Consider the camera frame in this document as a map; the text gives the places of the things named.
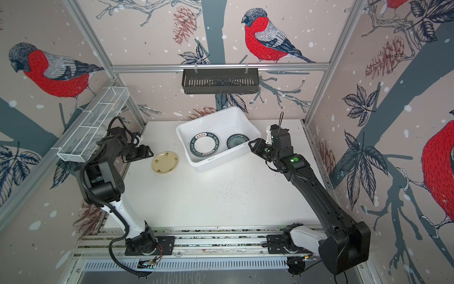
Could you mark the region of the teal patterned small plate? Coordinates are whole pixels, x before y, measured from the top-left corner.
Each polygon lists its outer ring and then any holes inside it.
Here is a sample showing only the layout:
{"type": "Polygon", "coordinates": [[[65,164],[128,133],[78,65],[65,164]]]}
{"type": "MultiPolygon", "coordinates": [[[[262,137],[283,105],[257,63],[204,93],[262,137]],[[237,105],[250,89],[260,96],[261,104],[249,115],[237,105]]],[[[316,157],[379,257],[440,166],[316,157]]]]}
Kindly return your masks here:
{"type": "Polygon", "coordinates": [[[249,138],[244,134],[233,134],[227,139],[227,148],[231,149],[249,141],[249,138]]]}

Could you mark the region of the large green rimmed plate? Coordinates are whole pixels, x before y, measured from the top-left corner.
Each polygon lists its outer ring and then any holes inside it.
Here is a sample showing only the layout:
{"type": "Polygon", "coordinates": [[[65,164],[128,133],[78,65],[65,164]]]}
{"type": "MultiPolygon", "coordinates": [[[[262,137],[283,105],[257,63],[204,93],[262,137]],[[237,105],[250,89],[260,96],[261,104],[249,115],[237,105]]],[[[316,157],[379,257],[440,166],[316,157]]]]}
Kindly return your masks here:
{"type": "Polygon", "coordinates": [[[189,144],[190,152],[196,157],[204,158],[215,154],[220,146],[219,138],[210,132],[195,135],[189,144]]]}

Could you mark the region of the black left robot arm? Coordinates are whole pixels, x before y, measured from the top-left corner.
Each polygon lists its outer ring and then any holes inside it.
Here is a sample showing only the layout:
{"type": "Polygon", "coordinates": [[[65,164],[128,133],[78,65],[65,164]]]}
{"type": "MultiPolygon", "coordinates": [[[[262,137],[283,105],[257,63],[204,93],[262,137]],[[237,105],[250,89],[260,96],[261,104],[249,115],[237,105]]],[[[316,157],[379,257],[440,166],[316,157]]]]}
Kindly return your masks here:
{"type": "Polygon", "coordinates": [[[96,144],[98,151],[75,172],[86,203],[107,212],[123,229],[128,254],[154,253],[158,241],[146,221],[141,220],[121,195],[125,192],[122,175],[115,166],[118,157],[127,163],[154,156],[146,145],[140,145],[137,133],[125,127],[109,128],[107,136],[96,144]]]}

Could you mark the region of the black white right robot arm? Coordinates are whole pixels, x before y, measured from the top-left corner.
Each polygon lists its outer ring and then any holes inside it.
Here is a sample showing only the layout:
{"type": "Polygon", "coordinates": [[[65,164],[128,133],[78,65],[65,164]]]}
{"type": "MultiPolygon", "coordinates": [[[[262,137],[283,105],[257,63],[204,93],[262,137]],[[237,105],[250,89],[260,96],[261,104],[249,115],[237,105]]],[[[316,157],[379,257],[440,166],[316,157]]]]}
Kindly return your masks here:
{"type": "Polygon", "coordinates": [[[356,222],[329,195],[309,162],[291,146],[279,148],[262,138],[248,143],[250,150],[286,179],[303,195],[320,221],[324,232],[294,223],[283,230],[281,245],[289,252],[305,249],[318,256],[334,275],[366,262],[370,255],[371,231],[365,222],[356,222]]]}

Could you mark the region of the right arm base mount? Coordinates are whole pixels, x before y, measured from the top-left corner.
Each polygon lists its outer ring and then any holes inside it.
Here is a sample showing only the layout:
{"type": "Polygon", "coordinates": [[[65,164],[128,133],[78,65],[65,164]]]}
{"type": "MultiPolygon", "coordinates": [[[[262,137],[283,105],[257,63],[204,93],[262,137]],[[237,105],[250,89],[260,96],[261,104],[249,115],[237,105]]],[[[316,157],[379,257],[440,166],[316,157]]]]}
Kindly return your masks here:
{"type": "Polygon", "coordinates": [[[285,234],[269,234],[266,236],[268,254],[294,254],[290,239],[285,234]]]}

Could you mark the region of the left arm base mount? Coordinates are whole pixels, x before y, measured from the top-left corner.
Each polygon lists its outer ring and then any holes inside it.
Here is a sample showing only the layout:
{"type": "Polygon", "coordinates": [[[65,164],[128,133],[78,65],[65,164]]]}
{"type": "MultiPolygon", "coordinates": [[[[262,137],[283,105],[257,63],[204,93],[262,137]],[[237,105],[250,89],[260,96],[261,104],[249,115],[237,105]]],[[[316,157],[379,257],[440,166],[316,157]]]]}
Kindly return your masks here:
{"type": "Polygon", "coordinates": [[[137,236],[126,240],[126,256],[170,256],[173,253],[175,237],[170,235],[158,236],[149,240],[143,236],[137,236]]]}

